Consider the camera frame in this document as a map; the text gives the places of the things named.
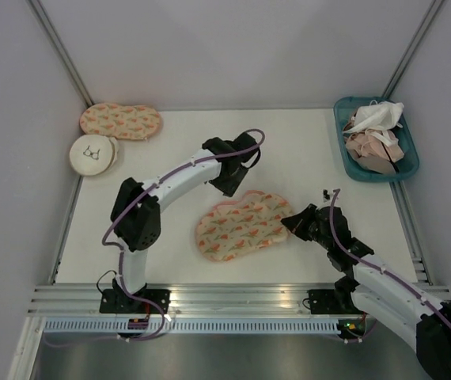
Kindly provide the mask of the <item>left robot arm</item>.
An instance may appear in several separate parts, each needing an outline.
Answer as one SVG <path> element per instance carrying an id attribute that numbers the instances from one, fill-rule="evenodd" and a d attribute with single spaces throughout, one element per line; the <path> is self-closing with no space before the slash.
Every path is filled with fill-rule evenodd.
<path id="1" fill-rule="evenodd" d="M 234 195 L 251 165 L 260 159 L 265 134 L 260 129 L 242 132 L 233 141 L 208 139 L 200 150 L 168 173 L 137 182 L 126 179 L 112 208 L 111 226 L 101 243 L 119 249 L 116 283 L 118 305 L 129 314 L 145 304 L 148 249 L 161 235 L 161 214 L 180 197 L 201 184 L 211 184 L 224 196 Z"/>

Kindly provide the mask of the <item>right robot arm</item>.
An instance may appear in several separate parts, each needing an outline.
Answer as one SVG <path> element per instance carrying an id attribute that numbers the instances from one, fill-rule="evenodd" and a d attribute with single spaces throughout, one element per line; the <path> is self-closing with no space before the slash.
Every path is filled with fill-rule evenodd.
<path id="1" fill-rule="evenodd" d="M 451 379 L 451 300 L 443 300 L 396 274 L 375 252 L 351 233 L 334 204 L 307 206 L 282 218 L 302 241 L 312 241 L 343 273 L 335 283 L 335 307 L 360 310 L 395 333 L 411 348 L 432 379 Z"/>

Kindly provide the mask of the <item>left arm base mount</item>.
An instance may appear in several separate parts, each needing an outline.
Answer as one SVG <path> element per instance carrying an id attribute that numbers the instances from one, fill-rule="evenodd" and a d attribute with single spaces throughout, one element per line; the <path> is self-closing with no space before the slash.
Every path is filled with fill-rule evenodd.
<path id="1" fill-rule="evenodd" d="M 170 304 L 170 290 L 148 289 L 138 297 L 148 299 L 166 313 Z M 101 314 L 160 314 L 161 311 L 151 303 L 141 302 L 127 297 L 121 290 L 106 289 L 103 291 L 99 312 Z"/>

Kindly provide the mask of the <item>floral mesh laundry bag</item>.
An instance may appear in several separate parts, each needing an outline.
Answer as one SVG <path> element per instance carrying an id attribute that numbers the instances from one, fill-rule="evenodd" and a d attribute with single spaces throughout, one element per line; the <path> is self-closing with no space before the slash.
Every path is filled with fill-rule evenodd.
<path id="1" fill-rule="evenodd" d="M 206 259 L 228 262 L 286 241 L 289 231 L 282 219 L 293 214 L 280 195 L 248 191 L 208 211 L 195 228 L 195 243 Z"/>

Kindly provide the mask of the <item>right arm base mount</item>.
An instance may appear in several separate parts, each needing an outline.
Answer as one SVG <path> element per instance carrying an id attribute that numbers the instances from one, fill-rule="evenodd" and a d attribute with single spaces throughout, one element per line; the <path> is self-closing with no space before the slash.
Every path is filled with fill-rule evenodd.
<path id="1" fill-rule="evenodd" d="M 332 289 L 310 289 L 304 303 L 312 315 L 358 314 L 352 306 L 344 305 Z"/>

